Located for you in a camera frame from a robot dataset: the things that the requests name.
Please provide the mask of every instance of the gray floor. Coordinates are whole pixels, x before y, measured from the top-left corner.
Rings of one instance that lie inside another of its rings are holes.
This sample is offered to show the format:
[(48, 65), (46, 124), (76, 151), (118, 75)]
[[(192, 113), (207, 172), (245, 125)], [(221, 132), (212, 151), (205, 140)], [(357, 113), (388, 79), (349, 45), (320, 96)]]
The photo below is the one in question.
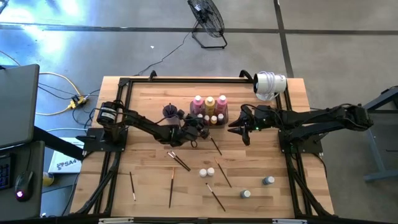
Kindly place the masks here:
[[(214, 0), (226, 28), (277, 29), (272, 0)], [(286, 29), (396, 30), (395, 0), (280, 0)], [(191, 28), (195, 22), (185, 0), (27, 1), (10, 0), (0, 22), (21, 22), (102, 27)], [(0, 49), (21, 64), (38, 63), (41, 71), (66, 75), (83, 93), (100, 87), (105, 75), (134, 75), (157, 62), (181, 43), (183, 32), (76, 32), (0, 29)], [(203, 50), (188, 37), (185, 44), (160, 65), (161, 76), (232, 76), (241, 69), (286, 73), (279, 34), (227, 33), (224, 50)], [(217, 42), (199, 34), (205, 42)], [(316, 108), (341, 103), (366, 103), (381, 91), (398, 85), (398, 35), (287, 35), (294, 77), (305, 79), (310, 105)], [(0, 64), (12, 64), (0, 56)], [(66, 91), (73, 89), (57, 77), (42, 76), (42, 83)], [(65, 101), (39, 91), (37, 111), (64, 109)], [(94, 106), (91, 102), (87, 111)], [(82, 111), (80, 121), (87, 119)], [(71, 112), (36, 116), (43, 129), (81, 128)], [(76, 131), (59, 131), (72, 137)], [(398, 179), (365, 183), (363, 175), (376, 171), (363, 133), (337, 131), (322, 141), (328, 168), (331, 199), (337, 215), (398, 222)], [(46, 152), (47, 167), (51, 152)], [(61, 177), (56, 186), (72, 184)], [(42, 211), (60, 215), (70, 188), (45, 193)]]

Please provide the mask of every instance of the yellow cable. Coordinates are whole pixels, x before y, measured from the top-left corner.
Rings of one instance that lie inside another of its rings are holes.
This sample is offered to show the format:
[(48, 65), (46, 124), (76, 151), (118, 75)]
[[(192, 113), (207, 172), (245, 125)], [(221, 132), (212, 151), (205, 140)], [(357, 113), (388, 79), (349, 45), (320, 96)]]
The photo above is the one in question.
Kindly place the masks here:
[[(67, 78), (67, 77), (65, 77), (63, 75), (57, 74), (57, 73), (53, 73), (53, 72), (40, 72), (39, 75), (56, 75), (58, 77), (64, 78), (64, 79), (66, 79), (66, 81), (68, 81), (73, 86), (73, 88), (76, 90), (78, 96), (81, 96), (79, 90), (77, 90), (76, 86), (72, 83), (72, 81), (69, 80), (69, 78)], [(58, 111), (58, 112), (55, 112), (55, 113), (36, 113), (36, 114), (37, 115), (42, 115), (42, 116), (52, 116), (52, 115), (56, 115), (56, 114), (60, 114), (60, 113), (66, 112), (71, 107), (72, 107), (72, 103), (69, 104), (64, 110), (61, 110), (61, 111)]]

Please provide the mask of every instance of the electric fan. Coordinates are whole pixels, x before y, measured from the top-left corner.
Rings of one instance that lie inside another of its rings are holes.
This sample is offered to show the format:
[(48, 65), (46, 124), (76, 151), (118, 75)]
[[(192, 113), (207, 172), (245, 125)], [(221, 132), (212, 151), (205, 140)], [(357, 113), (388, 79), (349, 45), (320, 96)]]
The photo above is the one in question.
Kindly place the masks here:
[[(200, 47), (204, 49), (224, 49), (227, 46), (227, 42), (224, 38), (224, 22), (214, 2), (212, 0), (188, 0), (188, 4), (191, 7), (193, 15), (197, 19), (196, 26), (193, 27), (192, 30), (192, 38), (194, 38)], [(205, 28), (206, 32), (211, 37), (222, 37), (225, 45), (211, 47), (204, 46), (194, 34), (199, 24)]]

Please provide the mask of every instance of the paint bottle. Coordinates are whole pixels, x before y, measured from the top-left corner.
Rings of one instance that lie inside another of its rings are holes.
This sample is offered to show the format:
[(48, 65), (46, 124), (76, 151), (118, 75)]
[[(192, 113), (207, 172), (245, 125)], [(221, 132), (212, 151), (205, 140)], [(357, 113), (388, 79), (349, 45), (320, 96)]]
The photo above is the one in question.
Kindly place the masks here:
[(210, 167), (209, 169), (207, 169), (207, 175), (209, 175), (210, 177), (212, 176), (212, 175), (214, 175), (214, 168), (212, 168), (212, 167)]
[(217, 116), (217, 123), (218, 125), (224, 124), (224, 115), (222, 113)]
[(241, 191), (241, 198), (249, 198), (250, 195), (251, 195), (251, 193), (248, 190), (242, 190)]
[(216, 125), (217, 124), (217, 117), (216, 116), (211, 116), (210, 122), (211, 122), (211, 125)]
[(193, 99), (192, 103), (193, 103), (193, 113), (200, 114), (201, 108), (203, 105), (203, 98), (201, 96), (197, 95)]
[(206, 177), (206, 175), (207, 175), (206, 169), (201, 169), (201, 170), (199, 170), (199, 176), (200, 176), (200, 177)]
[(214, 106), (216, 105), (216, 101), (213, 97), (209, 96), (208, 98), (206, 98), (205, 105), (205, 114), (208, 116), (212, 116), (214, 114)]
[(218, 99), (217, 99), (217, 108), (216, 108), (216, 114), (220, 114), (223, 113), (225, 108), (226, 108), (226, 97), (224, 95), (221, 95)]
[(205, 119), (205, 125), (210, 125), (210, 117), (206, 115), (204, 119)]
[(273, 184), (275, 182), (275, 178), (273, 176), (266, 177), (262, 180), (264, 185)]

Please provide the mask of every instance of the butcher block tabletop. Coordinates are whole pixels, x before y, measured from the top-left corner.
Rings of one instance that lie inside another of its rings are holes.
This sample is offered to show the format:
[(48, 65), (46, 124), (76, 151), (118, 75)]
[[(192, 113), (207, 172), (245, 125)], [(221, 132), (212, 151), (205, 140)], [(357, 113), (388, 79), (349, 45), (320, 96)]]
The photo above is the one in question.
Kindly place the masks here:
[[(105, 101), (116, 99), (119, 79), (104, 77), (97, 108)], [(294, 111), (309, 111), (304, 80), (287, 80)], [(239, 117), (240, 106), (271, 105), (276, 102), (260, 101), (253, 93), (252, 84), (237, 83), (135, 83), (132, 88), (130, 110), (152, 121), (163, 118), (162, 109), (169, 103), (189, 113), (190, 102), (196, 95), (217, 99), (225, 95), (228, 100), (229, 123)], [(95, 113), (93, 127), (96, 123)], [(210, 135), (222, 156), (209, 140), (199, 139), (192, 148), (187, 142), (172, 148), (159, 144), (150, 134), (130, 127), (126, 150), (121, 155), (112, 208), (112, 217), (209, 217), (209, 218), (290, 218), (294, 217), (292, 199), (284, 155), (280, 152), (277, 129), (263, 129), (250, 133), (251, 145), (245, 146), (239, 135), (227, 132), (227, 126), (210, 129)], [(173, 151), (191, 168), (188, 172), (173, 160), (167, 151)], [(308, 188), (330, 213), (333, 213), (328, 184), (322, 163), (312, 154), (302, 154)], [(94, 152), (82, 163), (73, 197), (71, 212), (77, 211), (98, 186), (104, 153)], [(230, 181), (229, 187), (215, 158)], [(200, 177), (199, 170), (213, 167), (213, 177)], [(171, 207), (169, 208), (170, 181), (175, 168)], [(136, 201), (133, 199), (129, 173), (132, 173)], [(263, 185), (262, 179), (275, 177), (275, 182)], [(226, 212), (209, 191), (210, 185)], [(303, 209), (300, 187), (297, 194)], [(106, 205), (109, 184), (104, 190), (101, 211)], [(242, 199), (239, 193), (249, 190), (251, 196)]]

